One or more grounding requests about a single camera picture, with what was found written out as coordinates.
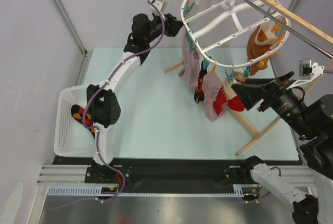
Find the white round clip hanger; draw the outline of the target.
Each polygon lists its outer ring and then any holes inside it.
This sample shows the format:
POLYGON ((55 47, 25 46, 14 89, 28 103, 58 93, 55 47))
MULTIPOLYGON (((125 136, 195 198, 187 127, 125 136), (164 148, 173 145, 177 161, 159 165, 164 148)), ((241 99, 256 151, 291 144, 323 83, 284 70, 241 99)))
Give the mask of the white round clip hanger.
MULTIPOLYGON (((200 0, 183 0, 182 6, 181 6, 181 13, 182 13, 181 20, 184 24, 187 35, 190 37, 190 39, 192 40, 192 43, 194 44, 195 49, 203 56, 203 60, 206 60, 208 63, 211 63, 215 66, 223 67, 226 69, 238 69, 238 68, 243 68, 243 67, 249 67, 249 66, 253 65, 254 63, 259 62, 260 60, 262 60, 265 57, 273 56, 278 52, 278 50, 281 48, 281 46, 283 46, 283 44, 289 38, 289 32, 287 30, 278 32, 279 29, 276 28, 278 26, 278 24, 266 16, 264 16, 261 20, 255 22, 251 25, 242 26, 239 21, 239 18, 238 18, 239 13, 241 13, 245 10, 248 10, 252 7, 249 4, 247 4, 246 2, 239 4, 239 5, 235 5, 235 1, 236 0, 223 0, 221 2, 218 2, 218 3, 210 6, 207 9, 205 9, 203 11, 199 11, 197 13, 193 13, 192 9, 196 5, 200 4, 200 0), (207 24, 205 27, 203 27, 202 29, 197 30, 195 32, 192 30, 192 28, 189 25, 190 22, 206 15, 207 13, 209 13, 217 8, 222 8, 222 9, 224 9, 224 11, 221 14, 219 14, 215 19, 213 19, 209 24, 207 24), (223 21, 225 21, 228 18, 232 18, 232 22, 233 22, 234 26, 236 27, 237 31, 234 32, 233 34, 217 41, 216 43, 214 43, 210 46, 207 46, 207 47, 200 46, 199 38, 206 35, 213 29, 215 29, 219 24, 221 24, 223 21), (235 65, 235 64, 226 65, 226 64, 220 63, 216 60, 213 60, 212 57, 209 56, 209 51, 211 51, 217 47, 220 47, 222 44, 224 44, 232 39, 235 39, 238 36, 248 32, 250 30, 255 30, 257 28, 257 26, 259 26, 260 24, 262 24, 264 22, 268 22, 270 24, 270 26, 272 27, 272 32, 278 37, 279 45, 277 47, 275 47, 272 51, 269 51, 266 54, 264 54, 256 59, 247 61, 247 62, 245 62, 243 64, 239 64, 239 65, 235 65)), ((262 8, 264 6, 264 3, 259 0, 256 0, 253 3, 255 5, 258 5, 260 8, 262 8)), ((269 11, 267 11, 267 12, 272 14, 276 19, 280 20, 287 26, 291 26, 290 20, 285 19, 279 13, 277 13, 275 11, 273 11, 272 13, 269 11)))

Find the red beige fox sock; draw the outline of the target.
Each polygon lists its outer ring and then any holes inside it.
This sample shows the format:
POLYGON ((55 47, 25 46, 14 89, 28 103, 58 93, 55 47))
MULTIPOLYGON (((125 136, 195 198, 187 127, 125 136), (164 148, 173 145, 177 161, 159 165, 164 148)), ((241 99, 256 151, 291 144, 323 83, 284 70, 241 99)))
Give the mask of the red beige fox sock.
POLYGON ((227 106, 237 112, 242 112, 245 110, 243 103, 241 102, 238 95, 232 89, 232 85, 235 84, 242 84, 245 81, 246 77, 243 72, 235 71, 233 74, 233 79, 230 81, 226 78, 223 82, 224 93, 227 99, 227 106))

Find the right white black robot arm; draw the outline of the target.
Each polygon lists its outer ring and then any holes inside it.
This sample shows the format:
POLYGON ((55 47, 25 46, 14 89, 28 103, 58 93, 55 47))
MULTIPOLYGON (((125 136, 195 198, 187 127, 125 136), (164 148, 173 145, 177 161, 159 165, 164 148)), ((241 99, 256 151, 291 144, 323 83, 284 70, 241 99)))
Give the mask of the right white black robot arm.
POLYGON ((298 148, 299 158, 311 169, 317 196, 302 192, 281 174, 253 155, 241 162, 240 177, 257 182, 291 209, 294 223, 332 223, 332 94, 311 105, 304 103, 305 89, 296 86, 291 71, 272 79, 246 79, 232 89, 246 110, 272 109, 306 143, 298 148))

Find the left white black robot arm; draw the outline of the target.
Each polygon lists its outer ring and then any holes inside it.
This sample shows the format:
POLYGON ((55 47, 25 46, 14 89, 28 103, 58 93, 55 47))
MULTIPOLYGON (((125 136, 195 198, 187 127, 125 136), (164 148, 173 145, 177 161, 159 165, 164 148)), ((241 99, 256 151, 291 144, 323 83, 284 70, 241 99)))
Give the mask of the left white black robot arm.
POLYGON ((151 42, 158 45, 164 36, 175 37, 182 27, 182 21, 171 14, 154 15, 153 19, 146 14, 135 15, 121 59, 98 85, 87 87, 83 125, 94 132, 93 161, 99 166, 96 176, 102 182, 110 182, 114 178, 114 169, 109 165, 114 159, 114 125, 121 114, 118 102, 120 90, 148 57, 153 49, 151 42))

